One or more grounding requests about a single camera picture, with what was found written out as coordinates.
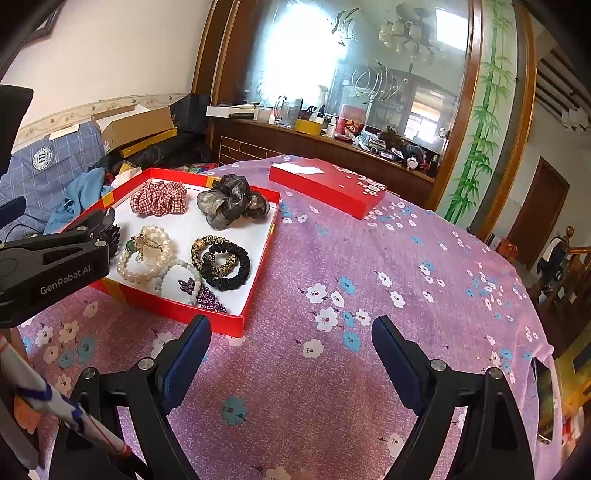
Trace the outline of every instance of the doorway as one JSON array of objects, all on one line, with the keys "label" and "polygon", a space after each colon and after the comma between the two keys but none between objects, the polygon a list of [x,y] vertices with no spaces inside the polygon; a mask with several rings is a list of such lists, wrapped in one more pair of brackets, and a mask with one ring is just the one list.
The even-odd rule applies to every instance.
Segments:
[{"label": "doorway", "polygon": [[540,157],[523,207],[507,239],[519,249],[517,261],[527,270],[534,266],[569,193],[569,182]]}]

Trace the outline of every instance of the red plaid scrunchie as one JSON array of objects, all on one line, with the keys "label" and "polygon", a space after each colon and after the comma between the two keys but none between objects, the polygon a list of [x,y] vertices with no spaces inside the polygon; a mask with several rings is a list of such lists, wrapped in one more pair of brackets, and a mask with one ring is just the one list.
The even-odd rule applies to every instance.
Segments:
[{"label": "red plaid scrunchie", "polygon": [[162,217],[167,213],[187,211],[187,187],[177,181],[148,180],[142,189],[131,197],[131,211],[140,215],[153,213]]}]

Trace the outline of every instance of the red gift box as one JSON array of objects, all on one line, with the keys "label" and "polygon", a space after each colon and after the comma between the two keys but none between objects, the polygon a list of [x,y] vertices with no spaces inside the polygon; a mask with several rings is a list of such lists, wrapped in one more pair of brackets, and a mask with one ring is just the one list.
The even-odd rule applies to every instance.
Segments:
[{"label": "red gift box", "polygon": [[318,158],[299,158],[289,163],[274,164],[269,180],[360,220],[384,198],[386,192],[385,185]]},{"label": "red gift box", "polygon": [[[142,172],[140,175],[130,179],[123,185],[119,186],[112,192],[105,195],[98,202],[96,202],[94,205],[88,208],[88,210],[84,211],[84,213],[82,213],[81,216],[86,216],[96,210],[104,211],[109,207],[115,208],[115,212],[117,213],[118,205],[120,205],[126,200],[128,201],[131,195],[134,192],[137,192],[142,187],[145,181],[151,179],[164,181],[179,181],[181,183],[184,183],[185,185],[203,187],[204,189],[211,188],[213,181],[219,180],[218,177],[213,176],[185,173],[176,170],[162,170],[160,168],[149,168],[148,170]],[[272,190],[267,190],[252,185],[251,188],[262,193],[262,195],[267,200],[269,200],[269,202],[279,204],[280,194],[278,192],[273,192]],[[254,275],[254,280],[251,288],[248,291],[248,297],[246,299],[245,305],[242,308],[242,310],[237,314],[232,315],[219,312],[212,312],[210,310],[204,310],[198,307],[188,305],[187,303],[180,303],[179,301],[174,301],[164,297],[156,296],[153,293],[140,289],[140,287],[137,284],[126,284],[118,277],[115,277],[116,280],[114,280],[113,278],[110,278],[112,277],[110,273],[108,277],[102,278],[101,280],[92,283],[90,286],[122,302],[137,305],[139,307],[150,310],[158,315],[169,317],[171,319],[183,323],[189,323],[195,317],[195,315],[199,313],[204,314],[209,318],[211,322],[212,331],[217,333],[223,333],[226,335],[231,335],[234,337],[241,337],[244,333],[247,313],[252,302],[254,285],[256,285],[256,282],[259,280],[259,274],[263,266],[265,265],[265,257],[267,255],[268,247],[271,242],[275,221],[277,219],[277,213],[278,209],[273,206],[272,211],[269,213],[269,216],[272,216],[272,219],[270,219],[271,224],[267,237],[265,239],[265,244],[262,248],[259,266],[257,269],[255,269],[255,271],[251,272],[251,275]],[[143,224],[147,225],[153,222],[158,222],[158,219],[148,218],[145,221],[143,221]],[[125,241],[126,239],[122,237],[119,241],[120,248],[125,248]],[[185,256],[188,256],[188,250],[184,253]],[[114,265],[116,265],[116,260],[113,260],[111,262],[112,271],[115,268]]]}]

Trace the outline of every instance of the table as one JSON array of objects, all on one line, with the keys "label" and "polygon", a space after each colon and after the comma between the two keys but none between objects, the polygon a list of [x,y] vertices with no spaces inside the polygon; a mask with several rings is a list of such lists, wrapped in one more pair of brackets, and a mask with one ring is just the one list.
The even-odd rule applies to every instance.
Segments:
[{"label": "table", "polygon": [[[555,441],[536,442],[530,360],[537,356],[553,370],[557,392],[553,347],[513,267],[467,232],[393,194],[357,220],[268,181],[271,163],[289,160],[207,172],[243,174],[278,190],[282,219],[255,286],[246,335],[213,335],[183,405],[169,416],[199,477],[382,478],[416,420],[372,346],[372,319],[387,314],[429,358],[470,372],[505,370],[537,478],[550,479],[560,465],[560,402]],[[87,366],[127,369],[183,329],[90,287],[20,327],[36,370],[65,394]],[[434,479],[447,474],[464,417],[457,409]],[[122,422],[138,452],[125,409]],[[41,421],[47,465],[56,432],[55,419]],[[39,473],[47,477],[47,470]]]}]

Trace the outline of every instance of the bottle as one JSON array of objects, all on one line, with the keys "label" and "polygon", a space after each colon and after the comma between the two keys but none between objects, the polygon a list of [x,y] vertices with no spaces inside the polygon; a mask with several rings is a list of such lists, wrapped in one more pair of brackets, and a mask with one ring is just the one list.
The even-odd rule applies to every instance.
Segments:
[{"label": "bottle", "polygon": [[335,137],[335,129],[336,129],[336,116],[333,115],[333,118],[330,119],[329,126],[326,128],[326,137],[334,138]]}]

